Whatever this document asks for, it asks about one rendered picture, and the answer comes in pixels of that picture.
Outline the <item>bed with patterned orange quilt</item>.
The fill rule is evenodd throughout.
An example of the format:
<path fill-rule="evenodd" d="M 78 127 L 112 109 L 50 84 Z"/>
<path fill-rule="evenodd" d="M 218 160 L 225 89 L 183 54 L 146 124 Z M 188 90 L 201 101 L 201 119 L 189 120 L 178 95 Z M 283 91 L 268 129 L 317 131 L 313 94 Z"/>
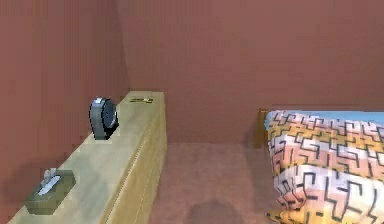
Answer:
<path fill-rule="evenodd" d="M 258 111 L 275 224 L 384 224 L 384 113 Z"/>

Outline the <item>pale wooden dresser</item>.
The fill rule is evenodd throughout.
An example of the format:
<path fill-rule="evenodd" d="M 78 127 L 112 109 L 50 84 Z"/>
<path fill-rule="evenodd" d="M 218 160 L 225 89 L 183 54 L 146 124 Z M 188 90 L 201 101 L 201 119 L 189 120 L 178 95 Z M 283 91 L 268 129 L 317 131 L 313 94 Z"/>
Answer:
<path fill-rule="evenodd" d="M 148 224 L 167 153 L 165 96 L 131 91 L 117 111 L 119 127 L 109 140 L 87 137 L 61 165 L 76 184 L 56 211 L 33 215 L 23 207 L 7 224 Z"/>

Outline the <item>grey round alarm clock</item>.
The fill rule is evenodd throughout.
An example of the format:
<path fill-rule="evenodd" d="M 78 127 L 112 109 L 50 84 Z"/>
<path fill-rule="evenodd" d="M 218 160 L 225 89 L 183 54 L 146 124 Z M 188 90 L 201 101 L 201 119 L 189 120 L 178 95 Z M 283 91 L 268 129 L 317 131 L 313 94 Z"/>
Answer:
<path fill-rule="evenodd" d="M 119 126 L 116 105 L 109 98 L 95 98 L 89 110 L 95 140 L 108 140 Z"/>

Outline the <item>olive green tissue box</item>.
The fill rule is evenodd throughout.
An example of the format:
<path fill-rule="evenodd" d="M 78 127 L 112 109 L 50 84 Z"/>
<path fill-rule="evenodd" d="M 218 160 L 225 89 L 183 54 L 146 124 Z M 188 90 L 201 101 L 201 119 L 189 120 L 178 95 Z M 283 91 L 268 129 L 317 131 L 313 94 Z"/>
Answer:
<path fill-rule="evenodd" d="M 43 180 L 26 197 L 24 205 L 30 214 L 52 215 L 76 184 L 72 170 L 50 168 Z"/>

